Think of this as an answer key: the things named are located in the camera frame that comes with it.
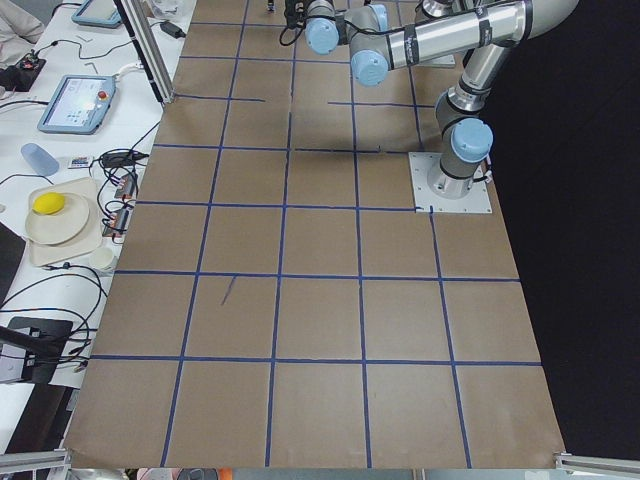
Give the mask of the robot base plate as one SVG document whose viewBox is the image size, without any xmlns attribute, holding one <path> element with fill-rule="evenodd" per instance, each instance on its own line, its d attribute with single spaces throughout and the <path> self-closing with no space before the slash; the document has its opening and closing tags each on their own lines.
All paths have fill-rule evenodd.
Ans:
<svg viewBox="0 0 640 480">
<path fill-rule="evenodd" d="M 441 154 L 408 154 L 415 210 L 420 213 L 491 214 L 487 182 L 480 166 L 467 179 L 454 179 L 441 169 Z"/>
</svg>

